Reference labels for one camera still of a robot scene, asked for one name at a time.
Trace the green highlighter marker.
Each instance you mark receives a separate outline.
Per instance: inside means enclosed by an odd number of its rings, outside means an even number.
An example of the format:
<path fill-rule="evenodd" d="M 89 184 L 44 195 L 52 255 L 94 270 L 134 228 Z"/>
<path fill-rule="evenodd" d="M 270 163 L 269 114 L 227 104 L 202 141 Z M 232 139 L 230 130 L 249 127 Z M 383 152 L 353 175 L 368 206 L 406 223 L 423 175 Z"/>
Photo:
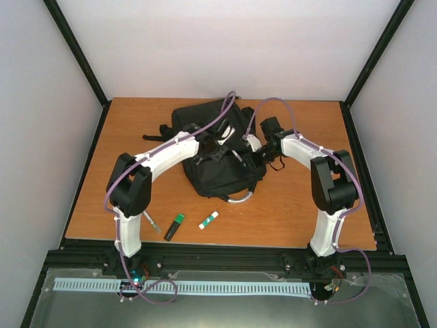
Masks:
<path fill-rule="evenodd" d="M 171 223 L 171 225 L 169 226 L 168 230 L 165 233 L 164 236 L 165 241 L 169 242 L 173 238 L 174 234 L 181 226 L 184 218 L 185 215 L 183 215 L 182 213 L 177 214 L 177 216 L 175 217 L 175 219 L 173 220 L 173 222 Z"/>

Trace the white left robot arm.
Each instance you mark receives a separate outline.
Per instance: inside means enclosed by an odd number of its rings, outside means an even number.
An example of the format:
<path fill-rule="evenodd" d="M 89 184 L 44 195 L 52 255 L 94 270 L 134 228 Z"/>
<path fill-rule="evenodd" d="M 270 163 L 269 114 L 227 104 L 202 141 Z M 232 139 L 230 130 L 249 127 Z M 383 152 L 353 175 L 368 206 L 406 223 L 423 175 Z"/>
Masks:
<path fill-rule="evenodd" d="M 104 209 L 114 215 L 118 267 L 127 275 L 141 270 L 140 229 L 143 211 L 151 201 L 152 183 L 176 164 L 197 155 L 215 156 L 235 128 L 224 120 L 216 130 L 189 124 L 174 137 L 147 152 L 119 156 L 107 185 Z"/>

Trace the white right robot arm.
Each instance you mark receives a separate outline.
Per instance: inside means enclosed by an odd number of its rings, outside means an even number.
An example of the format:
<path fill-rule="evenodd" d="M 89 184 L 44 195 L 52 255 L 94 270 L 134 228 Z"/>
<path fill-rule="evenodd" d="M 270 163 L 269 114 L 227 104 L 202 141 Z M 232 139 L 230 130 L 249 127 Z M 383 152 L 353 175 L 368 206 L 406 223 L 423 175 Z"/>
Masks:
<path fill-rule="evenodd" d="M 305 268 L 312 276 L 321 275 L 335 263 L 344 220 L 355 201 L 362 198 L 350 153 L 319 146 L 298 131 L 286 131 L 276 117 L 265 119 L 261 128 L 266 140 L 264 146 L 250 128 L 243 135 L 242 140 L 251 148 L 243 157 L 243 163 L 255 169 L 287 157 L 310 171 L 311 194 L 318 215 L 305 254 Z"/>

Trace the black student backpack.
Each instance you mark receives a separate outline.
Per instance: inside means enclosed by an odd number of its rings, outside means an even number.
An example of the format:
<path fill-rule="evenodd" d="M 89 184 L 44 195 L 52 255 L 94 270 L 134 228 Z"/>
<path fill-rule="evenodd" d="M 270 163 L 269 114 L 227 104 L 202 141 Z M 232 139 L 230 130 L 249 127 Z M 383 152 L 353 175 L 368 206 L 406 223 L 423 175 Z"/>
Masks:
<path fill-rule="evenodd" d="M 171 114 L 171 126 L 161 124 L 159 135 L 144 135 L 143 139 L 165 142 L 186 127 L 197 125 L 202 128 L 219 116 L 223 103 L 229 101 L 219 99 L 175 109 Z M 243 163 L 245 156 L 252 152 L 243 136 L 246 131 L 256 135 L 253 114 L 253 108 L 241 109 L 234 103 L 223 118 L 196 136 L 200 141 L 199 151 L 193 158 L 182 161 L 182 166 L 200 196 L 239 204 L 253 195 L 257 183 L 266 174 L 264 164 L 250 168 Z"/>

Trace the white glue stick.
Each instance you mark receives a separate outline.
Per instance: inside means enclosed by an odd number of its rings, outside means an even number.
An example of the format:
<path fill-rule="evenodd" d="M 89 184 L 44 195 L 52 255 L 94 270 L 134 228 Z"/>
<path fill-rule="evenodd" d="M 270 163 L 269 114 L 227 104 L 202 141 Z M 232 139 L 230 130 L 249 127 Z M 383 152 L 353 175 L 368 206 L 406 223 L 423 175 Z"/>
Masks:
<path fill-rule="evenodd" d="M 199 229 L 203 230 L 204 228 L 206 228 L 211 222 L 213 222 L 218 217 L 218 215 L 219 213 L 217 211 L 211 213 L 198 225 Z"/>

